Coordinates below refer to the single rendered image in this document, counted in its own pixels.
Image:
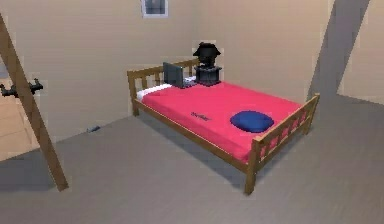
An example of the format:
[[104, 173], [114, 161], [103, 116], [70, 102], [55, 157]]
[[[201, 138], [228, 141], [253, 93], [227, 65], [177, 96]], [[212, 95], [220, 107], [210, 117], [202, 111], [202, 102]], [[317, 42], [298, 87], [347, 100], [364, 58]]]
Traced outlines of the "wooden bed with red mattress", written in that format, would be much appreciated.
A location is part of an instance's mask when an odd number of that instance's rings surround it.
[[[127, 73], [132, 111], [144, 111], [246, 175], [244, 193], [253, 192], [257, 173], [301, 132], [311, 128], [318, 93], [303, 104], [221, 82], [180, 89], [164, 82], [163, 66]], [[241, 111], [268, 115], [274, 124], [261, 133], [230, 123]]]

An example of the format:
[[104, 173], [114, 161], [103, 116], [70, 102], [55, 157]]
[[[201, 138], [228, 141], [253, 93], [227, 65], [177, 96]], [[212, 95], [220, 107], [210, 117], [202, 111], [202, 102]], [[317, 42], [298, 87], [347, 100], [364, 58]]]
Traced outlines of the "wooden room door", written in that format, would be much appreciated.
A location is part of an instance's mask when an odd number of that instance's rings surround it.
[[63, 172], [62, 166], [56, 154], [54, 145], [51, 141], [45, 123], [42, 119], [38, 105], [32, 95], [29, 84], [26, 79], [24, 69], [21, 65], [11, 36], [7, 29], [6, 23], [0, 13], [0, 57], [8, 71], [9, 77], [16, 87], [16, 92], [19, 96], [23, 109], [31, 124], [31, 128], [35, 134], [37, 142], [40, 145], [51, 177], [59, 192], [67, 189], [69, 184]]

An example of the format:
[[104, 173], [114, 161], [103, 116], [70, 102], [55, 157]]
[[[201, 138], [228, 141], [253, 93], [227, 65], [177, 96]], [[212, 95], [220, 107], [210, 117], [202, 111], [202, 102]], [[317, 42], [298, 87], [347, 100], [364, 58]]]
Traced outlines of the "black table lamp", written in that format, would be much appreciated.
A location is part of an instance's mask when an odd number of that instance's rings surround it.
[[198, 57], [199, 65], [196, 70], [196, 82], [204, 86], [213, 86], [220, 83], [219, 71], [221, 67], [215, 65], [215, 59], [221, 52], [213, 43], [201, 42], [193, 53]]

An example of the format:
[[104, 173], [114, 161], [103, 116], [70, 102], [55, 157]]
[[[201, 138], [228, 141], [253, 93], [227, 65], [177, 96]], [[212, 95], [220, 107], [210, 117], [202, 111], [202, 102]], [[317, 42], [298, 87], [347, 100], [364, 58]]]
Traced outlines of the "framed wall picture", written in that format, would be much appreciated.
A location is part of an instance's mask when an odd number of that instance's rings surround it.
[[168, 0], [141, 0], [144, 18], [167, 18]]

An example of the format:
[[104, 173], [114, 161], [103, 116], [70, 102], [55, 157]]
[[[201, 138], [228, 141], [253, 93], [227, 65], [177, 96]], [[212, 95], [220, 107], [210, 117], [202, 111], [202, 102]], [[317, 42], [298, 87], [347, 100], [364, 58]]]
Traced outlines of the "blue pillow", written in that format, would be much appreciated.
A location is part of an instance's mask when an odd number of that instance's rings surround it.
[[270, 128], [274, 120], [257, 111], [241, 111], [230, 118], [230, 123], [242, 131], [261, 133]]

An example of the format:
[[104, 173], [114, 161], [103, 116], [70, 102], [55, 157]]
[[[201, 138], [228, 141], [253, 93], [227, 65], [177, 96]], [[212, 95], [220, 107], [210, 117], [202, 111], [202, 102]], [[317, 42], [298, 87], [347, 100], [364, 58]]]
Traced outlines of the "grey laptop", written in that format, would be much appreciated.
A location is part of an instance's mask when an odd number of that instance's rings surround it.
[[186, 81], [183, 77], [183, 68], [167, 62], [163, 63], [164, 82], [174, 87], [185, 89], [196, 85], [194, 80]]

